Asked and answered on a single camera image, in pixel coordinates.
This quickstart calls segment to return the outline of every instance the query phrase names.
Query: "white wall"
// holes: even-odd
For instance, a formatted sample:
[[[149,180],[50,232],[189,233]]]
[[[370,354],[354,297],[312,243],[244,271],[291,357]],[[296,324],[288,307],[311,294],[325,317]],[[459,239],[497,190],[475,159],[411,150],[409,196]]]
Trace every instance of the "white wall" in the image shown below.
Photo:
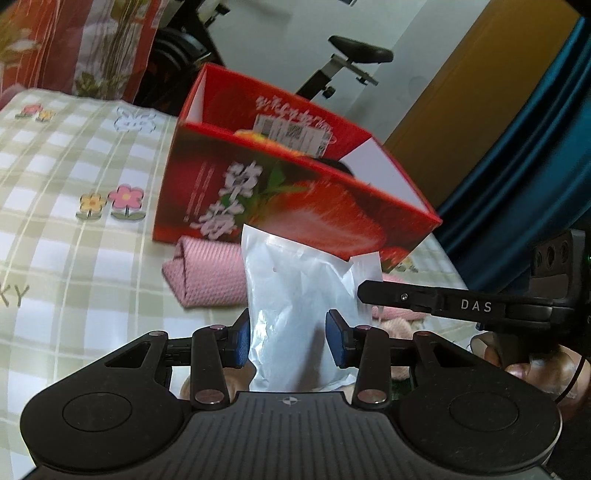
[[[426,1],[357,0],[350,7],[339,0],[227,0],[231,12],[217,18],[210,34],[228,68],[295,92],[336,53],[327,41],[331,35],[391,47]],[[377,67],[363,68],[373,73]],[[345,70],[331,85],[333,97],[316,101],[340,115],[364,89],[374,88]]]
[[[441,69],[489,0],[427,0],[345,117],[385,141]]]

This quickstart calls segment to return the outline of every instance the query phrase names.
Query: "pink flower print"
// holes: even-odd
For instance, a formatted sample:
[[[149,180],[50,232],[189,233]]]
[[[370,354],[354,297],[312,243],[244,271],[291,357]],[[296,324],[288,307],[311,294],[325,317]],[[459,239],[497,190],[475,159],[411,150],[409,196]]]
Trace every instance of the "pink flower print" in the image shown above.
[[[25,105],[22,107],[21,113],[16,114],[15,118],[31,118],[41,112],[43,106],[40,103],[34,105]]]
[[[43,110],[43,107],[40,103],[36,103],[35,105],[27,105],[23,107],[22,112],[26,115],[35,115]]]
[[[125,209],[123,212],[111,212],[111,215],[119,220],[141,220],[145,217],[145,212],[135,212],[129,214],[129,210],[139,210],[142,208],[144,191],[137,187],[129,185],[119,185],[117,190],[109,193],[109,200],[113,202],[114,209]]]
[[[139,188],[131,188],[129,185],[119,185],[116,192],[109,193],[109,200],[113,201],[113,208],[142,208],[144,191]]]

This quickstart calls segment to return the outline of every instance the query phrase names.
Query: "yellow flower print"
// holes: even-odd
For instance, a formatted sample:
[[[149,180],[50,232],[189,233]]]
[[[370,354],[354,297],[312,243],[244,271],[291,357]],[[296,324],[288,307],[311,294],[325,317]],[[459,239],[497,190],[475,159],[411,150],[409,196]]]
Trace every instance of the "yellow flower print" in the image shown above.
[[[55,116],[55,114],[56,113],[52,112],[51,110],[42,110],[37,114],[37,118],[35,118],[35,120],[38,122],[48,122]]]
[[[76,216],[80,220],[98,220],[106,203],[98,193],[86,193],[80,197],[80,211]]]

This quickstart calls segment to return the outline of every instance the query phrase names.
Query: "barcode label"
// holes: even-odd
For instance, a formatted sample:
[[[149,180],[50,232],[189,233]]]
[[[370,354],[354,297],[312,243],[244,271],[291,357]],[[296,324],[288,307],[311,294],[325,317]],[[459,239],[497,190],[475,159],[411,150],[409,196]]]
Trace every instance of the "barcode label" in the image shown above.
[[[252,130],[269,140],[314,157],[323,156],[332,139],[331,132],[272,115],[257,115]]]

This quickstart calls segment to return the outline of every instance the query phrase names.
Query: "box flap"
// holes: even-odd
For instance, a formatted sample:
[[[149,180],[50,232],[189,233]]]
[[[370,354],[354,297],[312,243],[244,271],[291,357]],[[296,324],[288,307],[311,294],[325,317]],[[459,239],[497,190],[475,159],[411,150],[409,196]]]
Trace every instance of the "box flap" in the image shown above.
[[[203,122],[203,98],[205,96],[205,84],[207,83],[207,69],[202,70],[202,74],[199,75],[195,85],[193,86],[191,93],[193,94],[193,101],[189,107],[189,111],[186,116],[187,122],[200,124]]]
[[[430,208],[409,184],[406,176],[373,138],[362,143],[340,161],[350,168],[358,180],[389,193],[422,212],[430,212]]]

